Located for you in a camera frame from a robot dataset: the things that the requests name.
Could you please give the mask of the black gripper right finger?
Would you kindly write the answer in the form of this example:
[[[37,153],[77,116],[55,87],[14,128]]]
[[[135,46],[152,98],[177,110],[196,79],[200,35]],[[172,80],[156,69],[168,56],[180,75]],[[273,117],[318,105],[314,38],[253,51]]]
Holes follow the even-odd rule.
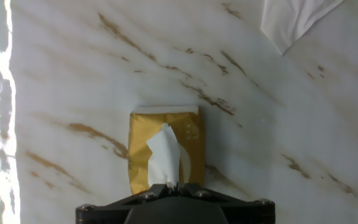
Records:
[[[179,183],[177,190],[181,196],[216,205],[222,210],[223,217],[228,223],[275,223],[275,203],[269,199],[262,198],[254,201],[244,201],[204,188],[199,184]]]

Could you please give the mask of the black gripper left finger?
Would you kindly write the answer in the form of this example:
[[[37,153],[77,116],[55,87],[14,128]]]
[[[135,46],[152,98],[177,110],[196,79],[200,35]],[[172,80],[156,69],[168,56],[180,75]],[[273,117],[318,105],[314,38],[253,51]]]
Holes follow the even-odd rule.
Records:
[[[157,199],[171,196],[175,192],[175,186],[167,184],[155,184],[148,190],[131,195],[117,202],[104,206],[83,204],[76,207],[76,224],[103,224],[125,223],[130,212],[140,206]]]

